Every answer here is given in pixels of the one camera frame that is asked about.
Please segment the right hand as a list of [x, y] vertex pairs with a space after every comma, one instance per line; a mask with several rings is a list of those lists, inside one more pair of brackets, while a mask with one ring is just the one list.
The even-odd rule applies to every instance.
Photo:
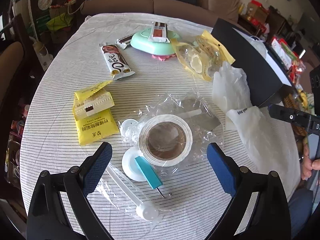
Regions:
[[312, 171], [320, 170], [319, 159], [311, 160], [310, 159], [310, 150], [308, 146], [307, 137], [303, 139], [303, 160], [301, 165], [301, 179], [307, 180], [311, 177]]

